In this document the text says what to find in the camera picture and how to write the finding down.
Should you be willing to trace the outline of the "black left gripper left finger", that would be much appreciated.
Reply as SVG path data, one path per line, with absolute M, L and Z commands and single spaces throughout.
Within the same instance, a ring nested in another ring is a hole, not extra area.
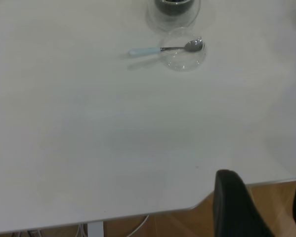
M 216 237 L 274 236 L 236 172 L 217 171 L 213 194 L 213 224 Z

